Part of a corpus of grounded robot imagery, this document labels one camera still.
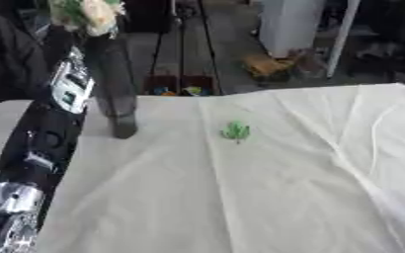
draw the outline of silver metal part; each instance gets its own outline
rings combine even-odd
[[[33,251],[43,198],[34,187],[0,183],[0,253]]]
[[[61,62],[50,84],[56,103],[73,114],[84,112],[95,85],[83,60],[82,52],[77,47],[72,47],[68,59]]]

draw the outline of bouquet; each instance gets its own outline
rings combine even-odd
[[[117,15],[125,15],[121,0],[49,0],[55,25],[73,32],[85,29],[90,36],[109,33],[117,25]]]

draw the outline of white cabinet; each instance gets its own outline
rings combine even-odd
[[[312,46],[325,0],[263,0],[260,40],[275,58]]]

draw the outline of dark glass vase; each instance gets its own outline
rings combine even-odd
[[[136,89],[125,35],[90,38],[85,49],[85,63],[97,82],[97,102],[110,121],[114,137],[133,136],[137,132]]]

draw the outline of tripod leg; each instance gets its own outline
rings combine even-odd
[[[184,64],[185,62],[185,51],[186,51],[186,18],[182,18],[180,21],[180,63],[179,63],[179,76],[178,76],[178,93],[181,93],[184,88]]]
[[[214,77],[215,77],[216,83],[217,83],[217,90],[218,90],[219,95],[223,95],[223,91],[222,91],[222,88],[221,88],[221,79],[219,77],[219,71],[218,71],[218,67],[217,67],[217,64],[216,64],[216,55],[215,55],[215,52],[214,52],[210,31],[208,30],[207,13],[205,11],[205,6],[203,4],[203,0],[197,0],[197,2],[198,2],[198,6],[200,8],[200,15],[201,15],[201,19],[202,19],[202,25],[203,25],[203,28],[204,28],[205,39],[206,39],[206,42],[207,42],[208,51],[210,53],[211,64],[213,66]]]
[[[164,27],[161,27],[160,31],[158,33],[158,39],[156,41],[155,52],[153,53],[153,61],[152,61],[152,65],[150,66],[150,72],[149,72],[150,76],[155,75],[155,68],[156,68],[156,64],[158,62],[159,51],[161,50],[161,45],[162,45],[162,42],[163,42],[163,36],[164,36],[165,31],[166,31],[166,26],[167,26],[166,22],[169,22],[168,17],[169,17],[171,6],[168,3],[169,0],[165,0],[165,1],[167,3],[166,3],[166,7],[164,8],[164,14],[163,14],[163,21],[164,21],[163,25],[164,25]]]

